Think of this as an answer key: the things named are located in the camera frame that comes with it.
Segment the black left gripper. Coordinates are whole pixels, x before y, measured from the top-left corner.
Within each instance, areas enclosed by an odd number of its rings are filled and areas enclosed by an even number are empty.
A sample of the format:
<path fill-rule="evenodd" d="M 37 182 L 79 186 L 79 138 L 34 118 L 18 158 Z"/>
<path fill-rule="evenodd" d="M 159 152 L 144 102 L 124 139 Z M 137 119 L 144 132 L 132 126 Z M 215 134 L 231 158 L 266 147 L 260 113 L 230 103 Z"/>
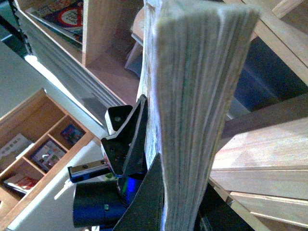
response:
<path fill-rule="evenodd" d="M 164 184 L 160 154 L 144 177 L 144 146 L 148 119 L 147 97 L 141 95 L 119 130 L 101 140 L 103 159 L 68 167 L 77 183 L 108 174 L 117 180 L 121 201 L 129 206 L 113 230 L 161 230 Z"/>

